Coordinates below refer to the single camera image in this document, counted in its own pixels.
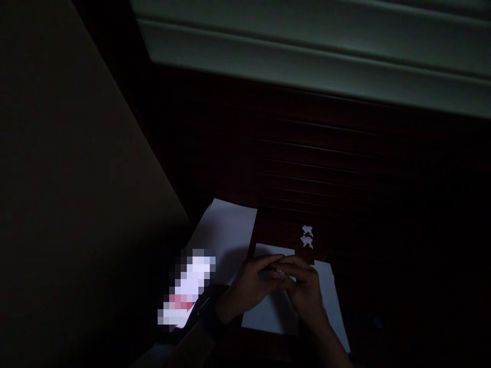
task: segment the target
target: beige wall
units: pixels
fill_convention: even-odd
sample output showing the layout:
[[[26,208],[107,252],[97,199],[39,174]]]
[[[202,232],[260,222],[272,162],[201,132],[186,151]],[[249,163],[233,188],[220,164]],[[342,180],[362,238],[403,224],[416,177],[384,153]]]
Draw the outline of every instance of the beige wall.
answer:
[[[157,320],[189,220],[72,3],[0,14],[0,365],[80,362]]]

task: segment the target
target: white paper shape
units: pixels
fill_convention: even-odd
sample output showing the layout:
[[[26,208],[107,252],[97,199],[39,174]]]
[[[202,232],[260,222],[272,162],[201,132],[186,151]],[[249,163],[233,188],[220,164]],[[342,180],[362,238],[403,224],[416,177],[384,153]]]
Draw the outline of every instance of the white paper shape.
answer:
[[[312,226],[302,226],[302,230],[303,230],[303,235],[307,234],[307,233],[310,233],[310,236],[314,237],[314,233],[312,232]]]
[[[347,353],[351,352],[349,347],[348,337],[344,329],[343,317],[341,308],[339,307],[338,293],[334,283],[334,275],[332,274],[331,265],[329,263],[314,261],[313,268],[319,274],[319,283],[321,286],[322,301],[327,312],[327,318],[334,332],[338,336],[339,341]]]
[[[307,244],[309,244],[312,247],[312,249],[314,248],[314,246],[312,245],[312,238],[311,237],[303,236],[300,238],[300,240],[302,241],[304,248]]]
[[[247,257],[257,209],[214,199],[186,248],[215,252],[216,284],[230,285]]]
[[[254,256],[283,254],[292,256],[293,249],[256,244]],[[242,327],[260,331],[298,336],[298,316],[284,290],[272,292],[257,306],[244,313]]]

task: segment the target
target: forearm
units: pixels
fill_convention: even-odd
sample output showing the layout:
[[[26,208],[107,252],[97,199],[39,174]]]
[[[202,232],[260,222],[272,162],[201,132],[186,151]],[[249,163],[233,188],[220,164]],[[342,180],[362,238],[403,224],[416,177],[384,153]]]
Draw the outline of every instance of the forearm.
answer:
[[[314,346],[325,367],[353,368],[353,364],[332,329],[327,316],[312,323],[306,322],[306,324],[312,333]]]
[[[165,363],[165,368],[201,367],[215,346],[201,319],[177,345]]]

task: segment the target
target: wall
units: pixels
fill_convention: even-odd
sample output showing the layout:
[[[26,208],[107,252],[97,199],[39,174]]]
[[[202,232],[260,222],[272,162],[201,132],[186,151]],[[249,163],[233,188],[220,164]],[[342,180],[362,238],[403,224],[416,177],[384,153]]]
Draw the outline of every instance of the wall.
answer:
[[[0,8],[1,365],[127,363],[189,220],[72,3]]]
[[[157,63],[491,117],[489,5],[406,3],[131,0]]]

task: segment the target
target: person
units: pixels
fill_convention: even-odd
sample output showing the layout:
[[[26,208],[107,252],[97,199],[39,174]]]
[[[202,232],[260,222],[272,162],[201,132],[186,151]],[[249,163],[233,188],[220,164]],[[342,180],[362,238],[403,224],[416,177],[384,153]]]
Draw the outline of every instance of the person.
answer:
[[[262,280],[259,273],[268,266],[273,269],[272,277]],[[286,290],[298,316],[312,334],[322,364],[325,367],[353,368],[324,312],[319,275],[297,256],[271,255],[245,260],[232,285],[212,305],[213,316],[218,319],[218,323],[227,325],[276,290]],[[215,346],[212,333],[205,325],[203,319],[197,322],[177,345],[165,367],[201,367],[204,364]]]

